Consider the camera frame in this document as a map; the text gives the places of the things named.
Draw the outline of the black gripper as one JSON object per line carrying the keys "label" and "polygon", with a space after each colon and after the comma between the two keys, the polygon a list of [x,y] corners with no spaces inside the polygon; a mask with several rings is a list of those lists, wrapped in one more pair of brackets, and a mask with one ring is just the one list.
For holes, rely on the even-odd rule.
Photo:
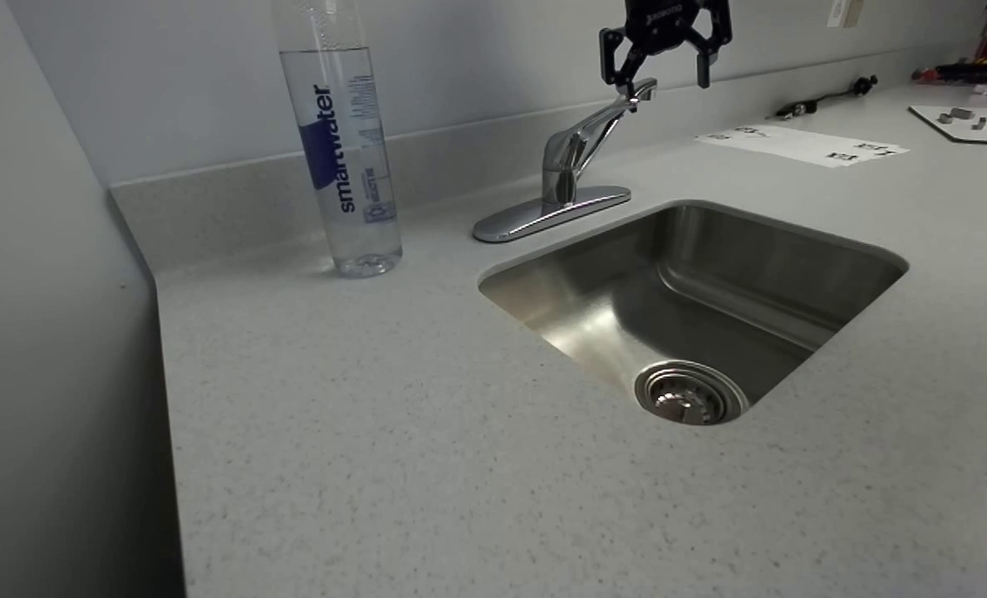
{"label": "black gripper", "polygon": [[699,87],[711,87],[717,53],[736,41],[727,0],[624,0],[624,25],[597,33],[597,70],[617,93],[636,88],[644,64],[642,48],[675,48],[692,43],[699,53]]}

